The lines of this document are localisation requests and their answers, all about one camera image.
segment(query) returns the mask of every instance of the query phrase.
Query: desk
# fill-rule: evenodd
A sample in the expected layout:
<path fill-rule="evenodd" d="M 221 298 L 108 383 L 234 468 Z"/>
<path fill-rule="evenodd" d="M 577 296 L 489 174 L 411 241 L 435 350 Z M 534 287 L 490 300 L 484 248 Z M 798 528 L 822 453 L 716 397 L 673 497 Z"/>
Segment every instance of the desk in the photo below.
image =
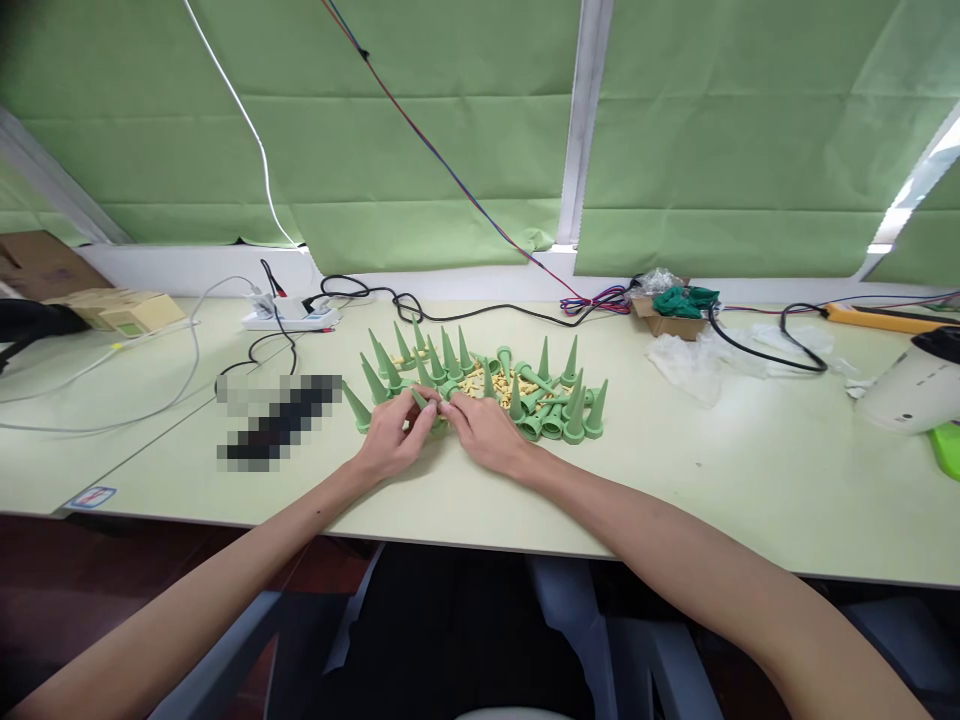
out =
<path fill-rule="evenodd" d="M 475 303 L 435 302 L 445 316 Z M 540 312 L 556 306 L 526 304 Z M 357 353 L 368 353 L 367 327 L 389 352 L 388 302 L 352 305 L 335 333 L 298 344 L 301 372 L 342 374 L 368 398 Z M 774 318 L 726 313 L 748 327 Z M 836 354 L 864 376 L 887 368 L 906 335 L 791 318 L 791 327 L 822 324 Z M 534 366 L 550 337 L 551 370 L 562 370 L 573 331 L 502 311 L 461 323 L 468 345 L 492 354 L 510 345 Z M 428 323 L 439 345 L 439 328 Z M 796 573 L 896 583 L 960 586 L 960 483 L 936 466 L 925 437 L 900 437 L 852 411 L 835 375 L 758 380 L 727 376 L 720 402 L 704 410 L 670 385 L 644 357 L 651 342 L 635 316 L 597 313 L 579 329 L 580 364 L 591 387 L 610 379 L 600 440 L 579 446 L 541 440 L 557 455 L 617 482 L 663 498 Z M 277 382 L 278 356 L 256 373 Z M 213 404 L 172 428 L 107 475 L 117 493 L 96 512 L 235 525 L 260 523 L 351 457 L 363 437 L 349 406 L 292 448 L 280 472 L 219 471 L 216 446 L 245 427 Z M 385 483 L 330 527 L 332 534 L 483 548 L 608 557 L 590 535 L 539 496 L 474 465 L 451 434 L 428 443 L 418 463 Z"/>
<path fill-rule="evenodd" d="M 181 301 L 181 305 L 189 312 L 195 302 Z M 0 429 L 0 512 L 55 512 L 211 402 L 216 373 L 246 359 L 247 346 L 263 334 L 240 327 L 247 308 L 244 300 L 204 302 L 198 314 L 201 356 L 197 374 L 184 399 L 157 416 L 90 435 Z M 41 340 L 17 355 L 0 376 L 0 399 L 52 387 L 101 357 L 120 339 L 117 333 L 91 330 Z M 285 344 L 267 341 L 260 356 L 280 352 Z M 136 417 L 168 402 L 183 384 L 192 361 L 190 331 L 171 332 L 117 353 L 62 390 L 0 405 L 0 420 L 21 425 L 91 427 Z"/>

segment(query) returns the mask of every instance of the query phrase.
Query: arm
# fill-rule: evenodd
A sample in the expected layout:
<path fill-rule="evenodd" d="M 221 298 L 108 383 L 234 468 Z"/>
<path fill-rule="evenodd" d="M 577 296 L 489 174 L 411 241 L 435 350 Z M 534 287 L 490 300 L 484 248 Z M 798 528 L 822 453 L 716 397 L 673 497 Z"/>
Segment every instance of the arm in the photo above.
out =
<path fill-rule="evenodd" d="M 41 685 L 11 717 L 145 717 L 300 548 L 417 458 L 440 399 L 436 391 L 418 390 L 432 399 L 422 412 L 409 391 L 379 405 L 356 457 L 181 578 Z M 407 419 L 410 430 L 404 431 Z"/>
<path fill-rule="evenodd" d="M 749 654 L 794 718 L 929 718 L 860 633 L 794 575 L 692 515 L 527 442 L 496 403 L 441 412 L 481 465 L 540 493 L 681 612 Z"/>

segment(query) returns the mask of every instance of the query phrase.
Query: hand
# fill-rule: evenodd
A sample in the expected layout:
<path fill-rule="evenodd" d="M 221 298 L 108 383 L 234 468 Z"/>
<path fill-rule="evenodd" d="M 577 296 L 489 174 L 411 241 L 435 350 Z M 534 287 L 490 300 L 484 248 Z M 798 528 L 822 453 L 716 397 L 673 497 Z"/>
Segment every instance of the hand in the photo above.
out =
<path fill-rule="evenodd" d="M 427 433 L 437 418 L 440 394 L 431 388 L 415 385 L 417 392 L 429 400 L 421 410 L 410 390 L 373 409 L 370 429 L 360 452 L 349 461 L 351 467 L 373 487 L 381 480 L 406 470 L 420 456 Z M 403 429 L 404 422 L 410 426 Z"/>
<path fill-rule="evenodd" d="M 440 412 L 457 431 L 467 454 L 494 472 L 518 480 L 536 453 L 536 446 L 493 398 L 477 400 L 454 393 L 449 403 L 440 404 Z"/>

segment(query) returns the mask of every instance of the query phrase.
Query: black pants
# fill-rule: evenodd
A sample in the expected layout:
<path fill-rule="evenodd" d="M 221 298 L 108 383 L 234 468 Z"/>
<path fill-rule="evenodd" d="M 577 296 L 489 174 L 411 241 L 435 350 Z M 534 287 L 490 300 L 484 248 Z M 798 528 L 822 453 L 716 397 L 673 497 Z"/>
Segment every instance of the black pants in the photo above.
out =
<path fill-rule="evenodd" d="M 511 706 L 594 717 L 580 661 L 544 622 L 523 557 L 390 544 L 346 662 L 306 717 L 449 720 Z"/>

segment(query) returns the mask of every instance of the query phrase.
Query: green roller blind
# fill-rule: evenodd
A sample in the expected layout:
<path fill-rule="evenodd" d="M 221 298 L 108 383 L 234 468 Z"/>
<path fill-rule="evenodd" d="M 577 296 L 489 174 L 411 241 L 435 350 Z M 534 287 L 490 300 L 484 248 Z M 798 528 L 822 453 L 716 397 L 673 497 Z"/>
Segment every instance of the green roller blind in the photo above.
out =
<path fill-rule="evenodd" d="M 850 275 L 958 96 L 955 0 L 617 2 L 577 272 Z"/>
<path fill-rule="evenodd" d="M 140 243 L 285 244 L 257 146 L 177 0 L 24 3 L 0 101 Z M 281 221 L 325 273 L 514 263 L 319 0 L 197 0 L 267 148 Z M 559 215 L 577 0 L 364 0 L 378 72 L 528 250 Z"/>
<path fill-rule="evenodd" d="M 960 163 L 954 162 L 913 211 L 893 251 L 869 279 L 960 285 Z"/>
<path fill-rule="evenodd" d="M 0 233 L 26 230 L 46 230 L 74 247 L 88 242 L 16 168 L 0 158 Z"/>

